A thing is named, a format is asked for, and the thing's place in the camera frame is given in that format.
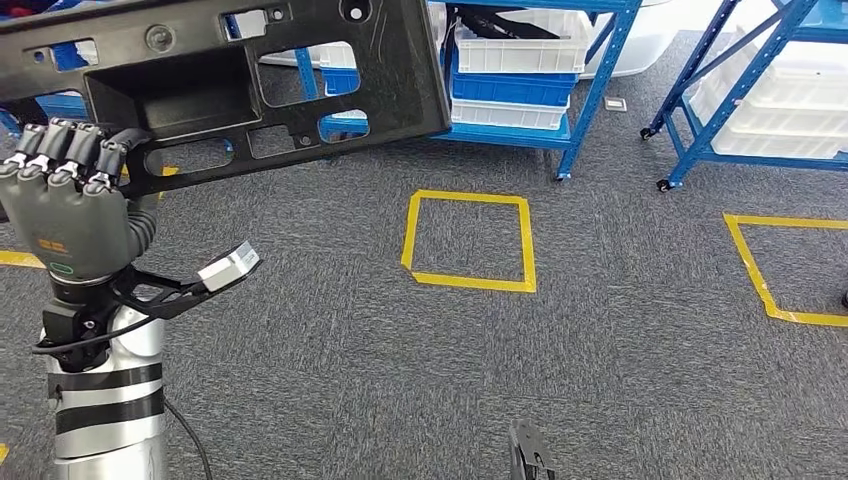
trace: white storage bin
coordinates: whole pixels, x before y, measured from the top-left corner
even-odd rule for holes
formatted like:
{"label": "white storage bin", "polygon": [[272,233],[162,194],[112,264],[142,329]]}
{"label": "white storage bin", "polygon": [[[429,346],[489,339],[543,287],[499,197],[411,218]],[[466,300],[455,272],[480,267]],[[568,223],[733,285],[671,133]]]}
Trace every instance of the white storage bin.
{"label": "white storage bin", "polygon": [[[698,87],[690,104],[701,123],[706,124],[712,118],[728,92],[730,85],[721,75],[713,75]],[[842,136],[848,142],[848,108],[817,110],[803,104],[774,104],[746,98],[739,102],[725,127],[774,135]]]}
{"label": "white storage bin", "polygon": [[781,135],[738,132],[723,128],[712,141],[713,150],[724,155],[830,159],[839,153],[845,137]]}
{"label": "white storage bin", "polygon": [[[737,27],[730,45],[747,33]],[[733,85],[766,40],[760,36],[722,63],[715,73]],[[713,72],[709,80],[715,81]],[[745,97],[775,106],[803,105],[811,109],[848,109],[848,45],[789,42]]]}
{"label": "white storage bin", "polygon": [[565,107],[452,99],[454,123],[559,130]]}
{"label": "white storage bin", "polygon": [[[447,32],[447,12],[443,3],[428,3],[430,13],[430,35],[438,50]],[[356,68],[353,49],[346,42],[319,45],[320,65],[324,68]]]}
{"label": "white storage bin", "polygon": [[585,12],[528,9],[499,14],[532,23],[559,40],[492,40],[458,28],[459,71],[462,73],[582,73],[592,24]]}

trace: black band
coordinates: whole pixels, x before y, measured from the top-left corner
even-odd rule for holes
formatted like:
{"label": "black band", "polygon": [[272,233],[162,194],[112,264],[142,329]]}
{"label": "black band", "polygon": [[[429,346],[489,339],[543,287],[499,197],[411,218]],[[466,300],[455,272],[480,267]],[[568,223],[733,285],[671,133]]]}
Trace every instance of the black band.
{"label": "black band", "polygon": [[85,427],[129,422],[161,415],[165,413],[164,399],[160,388],[146,397],[128,402],[62,410],[56,414],[56,435]]}
{"label": "black band", "polygon": [[161,379],[161,363],[109,373],[51,373],[47,375],[47,393],[52,397],[57,387],[60,391],[107,390]]}

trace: blue storage bin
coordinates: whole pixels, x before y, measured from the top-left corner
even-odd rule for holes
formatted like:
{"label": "blue storage bin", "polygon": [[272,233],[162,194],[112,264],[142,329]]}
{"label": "blue storage bin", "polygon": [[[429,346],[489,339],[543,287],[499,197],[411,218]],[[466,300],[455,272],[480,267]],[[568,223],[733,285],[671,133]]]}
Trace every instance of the blue storage bin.
{"label": "blue storage bin", "polygon": [[329,95],[350,93],[359,88],[359,72],[353,68],[321,68]]}
{"label": "blue storage bin", "polygon": [[463,100],[564,107],[577,85],[576,73],[459,73],[453,63],[451,95]]}

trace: black cable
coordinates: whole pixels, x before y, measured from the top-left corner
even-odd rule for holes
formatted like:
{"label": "black cable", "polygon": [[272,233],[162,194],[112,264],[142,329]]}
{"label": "black cable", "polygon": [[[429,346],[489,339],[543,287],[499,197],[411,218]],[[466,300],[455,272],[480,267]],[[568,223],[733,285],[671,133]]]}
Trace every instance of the black cable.
{"label": "black cable", "polygon": [[186,429],[188,432],[188,436],[191,437],[191,440],[194,442],[194,445],[197,447],[197,451],[200,453],[200,461],[203,462],[203,472],[206,474],[206,480],[212,480],[212,468],[209,467],[209,457],[206,456],[206,449],[203,448],[203,444],[200,443],[200,437],[194,433],[194,430],[189,426],[188,421],[185,417],[182,416],[180,412],[177,411],[176,407],[171,405],[171,402],[163,395],[162,399],[165,401],[165,408],[171,412],[174,417],[176,417],[177,421],[180,422],[180,425]]}
{"label": "black cable", "polygon": [[95,343],[103,343],[109,340],[112,340],[115,337],[120,337],[121,335],[130,333],[132,331],[138,330],[139,328],[147,325],[148,323],[157,320],[156,317],[147,317],[144,320],[134,323],[128,327],[121,328],[119,330],[115,330],[113,332],[109,332],[103,335],[98,335],[94,338],[89,338],[86,340],[80,340],[78,342],[66,343],[64,345],[59,345],[56,347],[32,347],[32,353],[34,355],[52,355],[54,353],[62,353],[73,350],[79,347],[87,347],[88,345],[93,345]]}

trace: rectangular hole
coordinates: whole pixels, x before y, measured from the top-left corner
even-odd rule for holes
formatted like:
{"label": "rectangular hole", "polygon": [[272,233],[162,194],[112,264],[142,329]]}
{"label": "rectangular hole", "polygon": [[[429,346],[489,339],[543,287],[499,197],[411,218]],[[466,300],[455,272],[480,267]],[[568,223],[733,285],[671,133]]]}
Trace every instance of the rectangular hole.
{"label": "rectangular hole", "polygon": [[161,177],[173,172],[174,168],[179,174],[183,174],[221,167],[230,163],[230,151],[230,142],[223,138],[161,148],[157,152],[161,154],[162,165],[170,168],[151,173]]}
{"label": "rectangular hole", "polygon": [[259,118],[239,46],[98,70],[86,84],[99,118],[151,130],[160,139]]}
{"label": "rectangular hole", "polygon": [[265,10],[250,10],[247,12],[224,15],[221,17],[227,40],[234,42],[245,38],[262,37],[268,25]]}
{"label": "rectangular hole", "polygon": [[295,149],[294,140],[285,125],[251,130],[247,138],[250,143],[250,151],[255,158],[280,155]]}
{"label": "rectangular hole", "polygon": [[320,65],[318,70],[312,70],[314,92],[303,84],[296,68],[285,68],[297,66],[296,50],[272,52],[263,57],[263,63],[259,65],[259,84],[262,98],[268,106],[282,107],[308,101],[308,93],[314,98],[323,98],[359,89],[359,71],[349,43],[315,45],[308,47],[308,51],[313,65]]}
{"label": "rectangular hole", "polygon": [[368,115],[362,110],[326,115],[319,121],[318,131],[324,143],[341,143],[368,135]]}
{"label": "rectangular hole", "polygon": [[62,42],[27,51],[33,63],[50,61],[59,72],[70,72],[100,63],[94,40],[85,38],[73,42]]}

